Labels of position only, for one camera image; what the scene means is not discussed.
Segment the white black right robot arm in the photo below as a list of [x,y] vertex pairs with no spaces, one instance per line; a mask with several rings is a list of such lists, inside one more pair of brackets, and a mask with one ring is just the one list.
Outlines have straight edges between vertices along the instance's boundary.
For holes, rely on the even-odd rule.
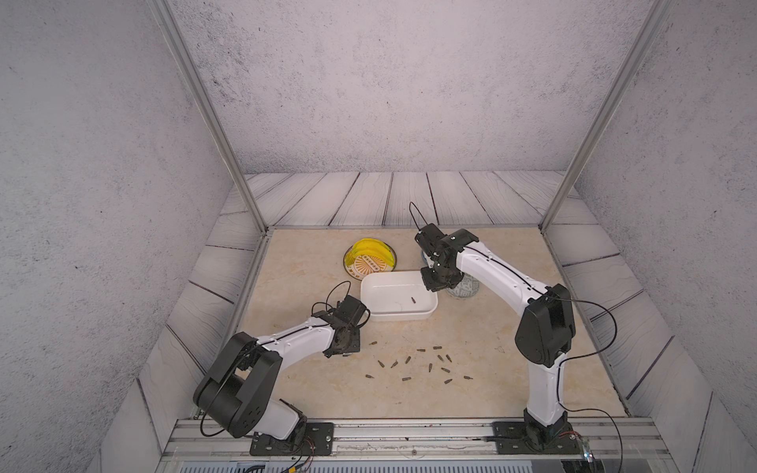
[[415,236],[427,259],[422,281],[430,292],[453,289],[468,275],[486,286],[520,317],[515,343],[528,361],[528,404],[524,409],[524,442],[544,453],[569,431],[561,402],[567,360],[576,335],[570,292],[548,286],[504,262],[471,232],[446,235],[429,224]]

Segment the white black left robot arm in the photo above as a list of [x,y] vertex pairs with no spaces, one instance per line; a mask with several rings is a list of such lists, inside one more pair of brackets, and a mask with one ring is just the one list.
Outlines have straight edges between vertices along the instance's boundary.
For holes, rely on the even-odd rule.
[[255,433],[301,443],[307,417],[273,398],[278,376],[310,356],[349,355],[360,351],[360,330],[370,311],[328,309],[279,333],[252,337],[235,334],[224,346],[193,393],[193,403],[240,439]]

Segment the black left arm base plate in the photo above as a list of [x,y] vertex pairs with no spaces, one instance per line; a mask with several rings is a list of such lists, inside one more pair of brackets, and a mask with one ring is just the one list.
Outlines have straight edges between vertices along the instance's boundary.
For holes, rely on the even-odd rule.
[[255,433],[250,445],[251,456],[329,456],[332,455],[335,425],[333,423],[299,423],[286,439]]

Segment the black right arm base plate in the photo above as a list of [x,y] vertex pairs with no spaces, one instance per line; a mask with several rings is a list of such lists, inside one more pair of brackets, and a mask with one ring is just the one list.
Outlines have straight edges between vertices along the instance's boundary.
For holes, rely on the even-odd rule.
[[580,455],[582,442],[565,419],[548,427],[536,421],[495,422],[493,435],[485,438],[498,454]]

